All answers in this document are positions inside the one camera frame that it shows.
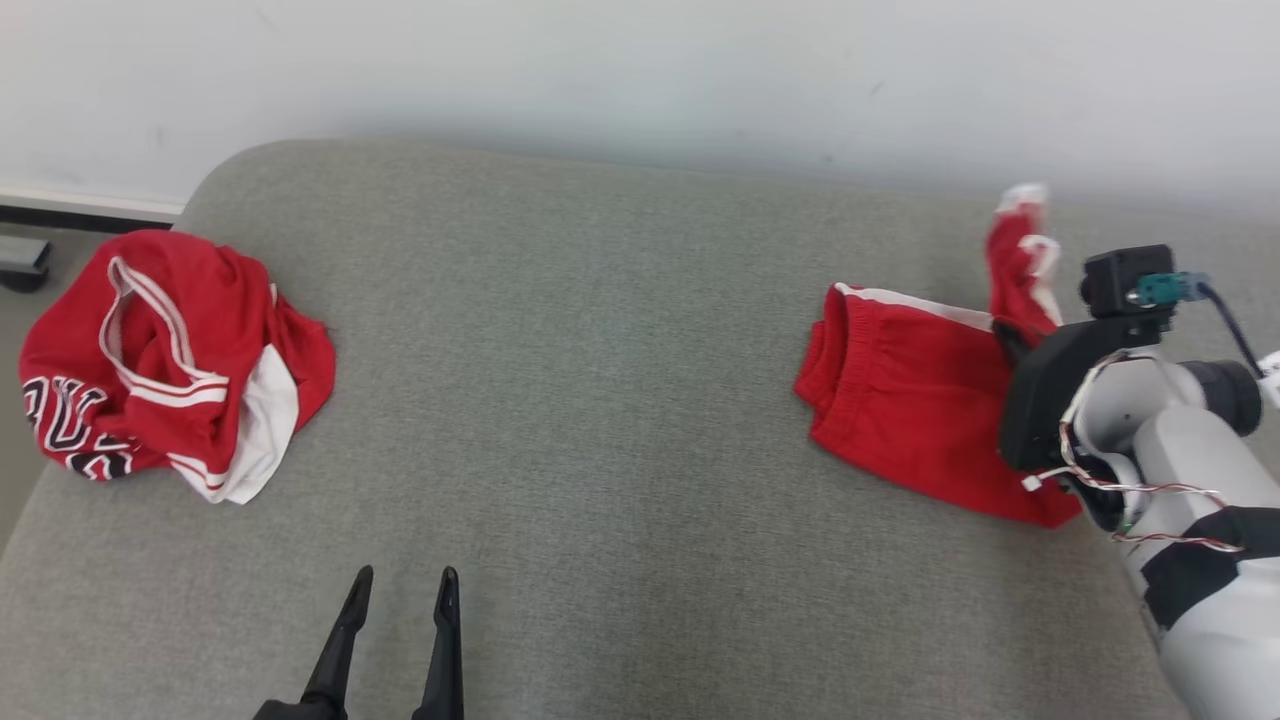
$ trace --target black cable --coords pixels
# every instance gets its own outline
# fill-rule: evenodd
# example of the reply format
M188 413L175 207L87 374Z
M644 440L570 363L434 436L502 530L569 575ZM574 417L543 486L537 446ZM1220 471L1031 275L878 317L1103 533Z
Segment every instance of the black cable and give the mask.
M1262 373L1262 366L1258 365L1257 356L1253 355L1253 348L1249 347L1249 341L1244 340L1244 331L1240 329L1240 324L1235 322L1235 315L1231 314L1231 309L1226 306L1226 301L1222 296L1217 293L1208 283L1199 283L1196 290L1201 295L1210 299L1215 307L1217 307L1219 315L1222 315L1222 322L1226 323L1226 329L1231 331L1231 337L1235 338L1235 345L1240 347L1240 355L1244 355L1245 363L1249 364L1249 370L1261 380L1266 375Z

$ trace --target gray cushion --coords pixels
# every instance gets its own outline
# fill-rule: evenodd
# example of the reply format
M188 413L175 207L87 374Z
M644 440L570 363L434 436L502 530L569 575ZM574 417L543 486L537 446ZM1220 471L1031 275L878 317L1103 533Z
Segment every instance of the gray cushion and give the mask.
M50 468L0 561L3 714L296 700L369 562L357 719L416 707L445 564L472 717L1176 716L1085 521L970 514L806 439L827 286L983 307L995 200L396 142L234 158L179 229L328 323L337 389L243 507ZM1051 231L1075 319L1080 259L1170 242L1252 283L1220 282L1280 341L1270 232L1071 208ZM1208 309L1178 327L1175 355L1234 356Z

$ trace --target basketball jersey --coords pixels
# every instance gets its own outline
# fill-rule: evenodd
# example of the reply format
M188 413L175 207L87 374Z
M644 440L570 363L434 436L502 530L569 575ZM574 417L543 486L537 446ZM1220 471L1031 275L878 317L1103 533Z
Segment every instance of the basketball jersey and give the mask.
M173 468L207 501L238 503L329 397L334 368L324 325L261 263L169 231L104 243L18 364L50 459L100 482Z

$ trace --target black and white lettering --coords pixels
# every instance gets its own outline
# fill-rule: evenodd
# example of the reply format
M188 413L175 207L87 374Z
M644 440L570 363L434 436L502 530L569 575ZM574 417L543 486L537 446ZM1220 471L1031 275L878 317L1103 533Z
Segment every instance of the black and white lettering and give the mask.
M106 393L96 387L86 387L73 378L33 378L22 386L27 421L36 430L36 438L52 454L72 452L67 468L92 480L110 480L133 470L132 443L99 433L87 452L81 450L93 437L93 429L84 421L90 407L106 401ZM49 428L41 437L40 429L46 413L52 413Z
M40 425L45 415L45 398L49 397L49 378L32 378L22 386L22 398L27 404L27 421Z

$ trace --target red shorts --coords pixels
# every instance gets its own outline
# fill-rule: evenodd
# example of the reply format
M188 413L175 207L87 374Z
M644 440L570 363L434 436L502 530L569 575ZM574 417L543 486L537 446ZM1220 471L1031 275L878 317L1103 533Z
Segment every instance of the red shorts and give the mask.
M1061 322L1051 292L1059 249L1034 234L1036 190L1014 188L997 213L987 242L992 314L837 283L795 389L814 409L810 436L842 460L969 510L1052 528L1080 506L1052 483L1028 492L1000 457L1012 369L991 332L993 316L1030 338Z

